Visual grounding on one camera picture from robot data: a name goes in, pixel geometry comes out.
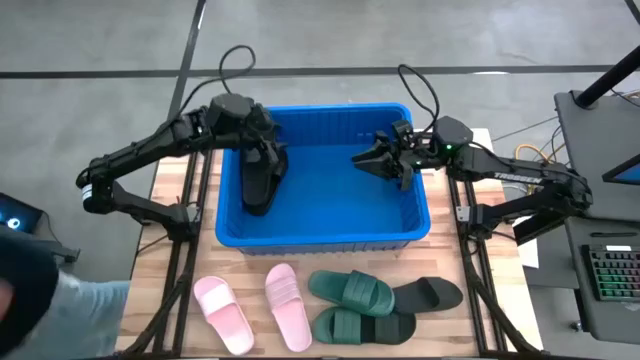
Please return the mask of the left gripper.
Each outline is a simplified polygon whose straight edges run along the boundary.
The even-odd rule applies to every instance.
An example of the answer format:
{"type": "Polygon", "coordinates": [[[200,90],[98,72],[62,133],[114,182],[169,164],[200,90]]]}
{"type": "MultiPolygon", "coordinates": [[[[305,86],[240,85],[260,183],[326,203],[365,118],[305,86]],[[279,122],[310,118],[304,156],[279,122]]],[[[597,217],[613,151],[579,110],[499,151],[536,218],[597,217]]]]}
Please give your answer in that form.
{"type": "Polygon", "coordinates": [[[244,176],[257,176],[262,171],[260,150],[267,150],[269,170],[272,173],[286,172],[286,144],[277,141],[279,127],[269,110],[262,104],[253,104],[250,107],[249,114],[244,119],[244,176]]]}

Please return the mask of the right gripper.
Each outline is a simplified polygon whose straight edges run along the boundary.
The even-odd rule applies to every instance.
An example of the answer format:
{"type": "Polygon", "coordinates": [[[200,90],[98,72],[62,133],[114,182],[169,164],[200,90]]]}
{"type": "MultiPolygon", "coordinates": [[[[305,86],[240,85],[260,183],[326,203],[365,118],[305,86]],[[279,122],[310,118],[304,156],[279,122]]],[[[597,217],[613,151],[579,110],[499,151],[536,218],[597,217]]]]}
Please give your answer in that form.
{"type": "Polygon", "coordinates": [[[372,147],[354,155],[352,161],[361,161],[357,163],[359,170],[386,180],[397,179],[399,189],[408,191],[414,175],[414,170],[409,164],[393,160],[365,160],[373,160],[385,154],[393,158],[398,157],[402,151],[412,149],[414,134],[415,168],[440,168],[438,143],[434,141],[434,133],[431,131],[414,133],[413,126],[408,120],[395,121],[391,124],[391,128],[392,137],[382,130],[377,130],[372,147]]]}

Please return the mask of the green slide sandal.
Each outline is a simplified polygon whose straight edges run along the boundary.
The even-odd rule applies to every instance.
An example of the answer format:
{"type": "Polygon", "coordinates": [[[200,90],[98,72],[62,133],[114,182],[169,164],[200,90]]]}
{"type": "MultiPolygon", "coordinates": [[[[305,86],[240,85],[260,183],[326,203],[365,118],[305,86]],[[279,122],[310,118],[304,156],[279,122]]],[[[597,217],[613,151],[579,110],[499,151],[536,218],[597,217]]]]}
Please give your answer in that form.
{"type": "Polygon", "coordinates": [[[321,312],[313,321],[311,331],[315,340],[331,345],[361,345],[363,315],[341,307],[321,312]]]}
{"type": "Polygon", "coordinates": [[[386,316],[395,306],[395,294],[388,284],[357,270],[315,271],[308,288],[318,298],[368,316],[386,316]]]}

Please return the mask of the pink slide sandal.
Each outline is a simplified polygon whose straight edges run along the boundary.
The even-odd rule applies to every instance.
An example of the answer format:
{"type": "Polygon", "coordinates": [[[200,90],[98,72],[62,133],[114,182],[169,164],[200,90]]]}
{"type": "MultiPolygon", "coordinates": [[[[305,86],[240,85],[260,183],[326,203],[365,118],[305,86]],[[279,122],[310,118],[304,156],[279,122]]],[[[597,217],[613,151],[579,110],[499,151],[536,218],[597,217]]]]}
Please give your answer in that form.
{"type": "Polygon", "coordinates": [[[206,322],[214,328],[227,350],[236,356],[254,346],[254,334],[230,285],[222,278],[197,280],[193,293],[206,322]]]}
{"type": "Polygon", "coordinates": [[[312,334],[296,273],[290,265],[281,263],[269,271],[265,294],[286,347],[292,352],[306,351],[312,334]]]}

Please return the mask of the blue plastic bin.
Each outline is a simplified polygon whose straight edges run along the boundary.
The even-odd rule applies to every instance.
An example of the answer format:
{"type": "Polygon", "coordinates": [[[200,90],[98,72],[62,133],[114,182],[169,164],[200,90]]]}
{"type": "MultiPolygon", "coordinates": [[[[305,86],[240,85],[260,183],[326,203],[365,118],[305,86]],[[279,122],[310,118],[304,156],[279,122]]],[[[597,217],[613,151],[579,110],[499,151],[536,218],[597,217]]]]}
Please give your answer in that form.
{"type": "Polygon", "coordinates": [[[431,220],[420,175],[408,191],[356,169],[351,159],[374,142],[377,130],[410,120],[399,103],[273,106],[286,143],[286,185],[263,216],[242,202],[241,160],[224,153],[215,233],[247,255],[394,250],[427,235],[431,220]]]}

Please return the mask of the grey desk with pole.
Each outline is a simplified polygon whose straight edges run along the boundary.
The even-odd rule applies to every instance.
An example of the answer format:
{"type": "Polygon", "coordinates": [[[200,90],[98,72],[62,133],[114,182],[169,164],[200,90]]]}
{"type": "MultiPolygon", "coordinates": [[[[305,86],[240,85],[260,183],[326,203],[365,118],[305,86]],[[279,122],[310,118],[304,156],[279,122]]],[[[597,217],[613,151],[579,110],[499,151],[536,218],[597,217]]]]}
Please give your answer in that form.
{"type": "Polygon", "coordinates": [[[587,215],[640,222],[640,185],[602,181],[604,173],[640,154],[640,106],[603,96],[583,109],[572,93],[557,93],[554,101],[572,168],[592,191],[587,215]]]}

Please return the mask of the black round pole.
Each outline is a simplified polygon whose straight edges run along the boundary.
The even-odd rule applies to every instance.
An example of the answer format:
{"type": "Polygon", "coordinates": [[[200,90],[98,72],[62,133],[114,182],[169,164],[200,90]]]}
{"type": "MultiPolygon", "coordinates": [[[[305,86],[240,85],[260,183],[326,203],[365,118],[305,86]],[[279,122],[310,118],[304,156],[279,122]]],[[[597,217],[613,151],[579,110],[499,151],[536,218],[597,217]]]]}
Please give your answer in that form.
{"type": "Polygon", "coordinates": [[[640,68],[640,45],[611,67],[586,90],[580,94],[573,93],[574,103],[583,109],[590,108],[603,95],[612,90],[638,68],[640,68]]]}

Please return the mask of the black metal stand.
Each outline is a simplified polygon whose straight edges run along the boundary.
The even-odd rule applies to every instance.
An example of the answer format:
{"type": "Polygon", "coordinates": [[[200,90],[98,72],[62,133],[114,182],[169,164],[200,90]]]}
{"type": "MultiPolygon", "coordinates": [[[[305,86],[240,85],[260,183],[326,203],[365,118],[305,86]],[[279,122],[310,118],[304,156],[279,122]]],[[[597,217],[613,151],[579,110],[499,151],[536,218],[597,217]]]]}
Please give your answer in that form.
{"type": "Polygon", "coordinates": [[[54,240],[43,240],[32,234],[11,230],[4,225],[0,225],[0,236],[8,237],[42,250],[47,250],[53,256],[60,257],[65,263],[75,263],[80,255],[79,249],[71,249],[54,240]]]}

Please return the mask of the black flat monitor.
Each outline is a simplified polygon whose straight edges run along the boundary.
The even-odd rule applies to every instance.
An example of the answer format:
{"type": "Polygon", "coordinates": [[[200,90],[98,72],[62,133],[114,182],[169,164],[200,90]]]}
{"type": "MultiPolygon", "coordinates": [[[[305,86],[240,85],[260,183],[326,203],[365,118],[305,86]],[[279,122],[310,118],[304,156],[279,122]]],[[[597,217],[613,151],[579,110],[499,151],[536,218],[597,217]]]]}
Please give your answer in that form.
{"type": "Polygon", "coordinates": [[[627,185],[640,185],[640,154],[619,164],[602,175],[602,181],[627,185]]]}

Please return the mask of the person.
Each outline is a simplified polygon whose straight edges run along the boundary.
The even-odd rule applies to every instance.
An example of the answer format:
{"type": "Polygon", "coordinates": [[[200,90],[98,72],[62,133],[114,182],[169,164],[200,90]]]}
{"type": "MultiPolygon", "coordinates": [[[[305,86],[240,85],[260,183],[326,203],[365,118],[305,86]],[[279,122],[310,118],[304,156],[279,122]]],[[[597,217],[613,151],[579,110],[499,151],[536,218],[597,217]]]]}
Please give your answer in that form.
{"type": "Polygon", "coordinates": [[[50,251],[0,236],[0,360],[111,355],[129,288],[128,281],[81,280],[50,251]]]}

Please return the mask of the computer with blue light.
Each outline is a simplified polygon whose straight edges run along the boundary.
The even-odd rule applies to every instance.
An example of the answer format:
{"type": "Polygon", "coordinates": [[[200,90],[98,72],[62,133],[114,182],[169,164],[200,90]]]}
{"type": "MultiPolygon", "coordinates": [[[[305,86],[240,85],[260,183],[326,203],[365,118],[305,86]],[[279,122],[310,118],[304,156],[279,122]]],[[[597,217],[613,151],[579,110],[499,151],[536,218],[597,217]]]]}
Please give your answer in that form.
{"type": "Polygon", "coordinates": [[[42,215],[41,209],[0,192],[0,225],[33,234],[42,215]]]}

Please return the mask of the backlit computer keyboard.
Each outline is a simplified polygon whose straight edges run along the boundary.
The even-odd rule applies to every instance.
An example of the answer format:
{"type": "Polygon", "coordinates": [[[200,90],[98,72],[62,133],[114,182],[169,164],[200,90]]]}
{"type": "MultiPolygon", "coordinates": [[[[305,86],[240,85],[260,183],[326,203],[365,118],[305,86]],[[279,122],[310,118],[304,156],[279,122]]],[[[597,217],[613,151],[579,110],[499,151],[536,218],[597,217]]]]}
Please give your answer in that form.
{"type": "Polygon", "coordinates": [[[598,301],[640,302],[640,247],[582,245],[581,254],[598,301]]]}

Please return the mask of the grey desk with keyboard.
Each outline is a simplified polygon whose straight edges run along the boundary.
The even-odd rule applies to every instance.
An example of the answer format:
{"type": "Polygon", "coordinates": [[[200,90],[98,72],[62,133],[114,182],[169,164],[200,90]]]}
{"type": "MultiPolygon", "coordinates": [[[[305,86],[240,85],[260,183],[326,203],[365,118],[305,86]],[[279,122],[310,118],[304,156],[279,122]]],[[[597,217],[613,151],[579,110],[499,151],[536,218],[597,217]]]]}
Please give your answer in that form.
{"type": "Polygon", "coordinates": [[[570,217],[565,227],[579,284],[583,329],[598,340],[640,345],[640,302],[598,301],[581,254],[582,245],[640,247],[640,223],[570,217]]]}

